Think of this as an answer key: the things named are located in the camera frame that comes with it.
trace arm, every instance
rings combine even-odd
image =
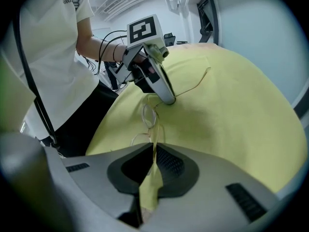
[[[77,30],[78,30],[78,37],[77,37],[77,44],[76,44],[77,52],[86,58],[98,60],[98,51],[100,49],[102,40],[92,37],[93,34],[91,30],[91,25],[90,25],[90,19],[86,18],[78,22]],[[103,42],[100,54],[102,54],[106,45],[107,45],[107,42]],[[115,61],[120,62],[122,60],[122,56],[126,50],[126,46],[123,44],[120,44],[117,47],[116,46],[117,46],[116,43],[115,44],[110,43],[108,45],[102,57],[102,61],[114,62],[114,59],[113,59],[114,50],[115,50],[115,54],[114,54]],[[143,56],[137,55],[134,61],[139,63],[139,62],[142,62],[143,60],[144,60]]]

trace black and white square pattern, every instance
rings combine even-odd
[[[131,24],[129,33],[131,44],[156,35],[154,18],[149,17]]]

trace bracelet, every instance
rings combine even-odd
[[[115,46],[114,52],[112,53],[112,58],[113,58],[114,62],[117,62],[117,61],[115,61],[115,50],[116,50],[117,46]]]

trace yellow fabric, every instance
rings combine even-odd
[[[210,69],[198,87],[177,97],[175,104],[156,107],[158,141],[222,157],[279,191],[307,158],[305,134],[288,101],[237,53],[208,44],[185,47],[171,48],[163,63],[176,94],[196,86]],[[138,133],[147,133],[141,119],[147,97],[152,105],[160,103],[130,84],[101,122],[87,154],[128,147]],[[134,144],[143,142],[147,137],[138,137]],[[162,185],[155,179],[159,176],[153,170],[140,189],[143,207],[150,210],[156,197],[149,190]]]

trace yellow tablecloth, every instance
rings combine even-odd
[[[273,192],[284,187],[307,157],[303,128],[288,101],[250,61],[213,44],[169,48],[163,65],[177,97],[160,104],[159,142],[222,157]],[[146,94],[130,84],[101,122],[88,155],[128,147],[147,132],[141,119]],[[150,96],[152,104],[160,100]],[[146,142],[146,138],[135,143]]]

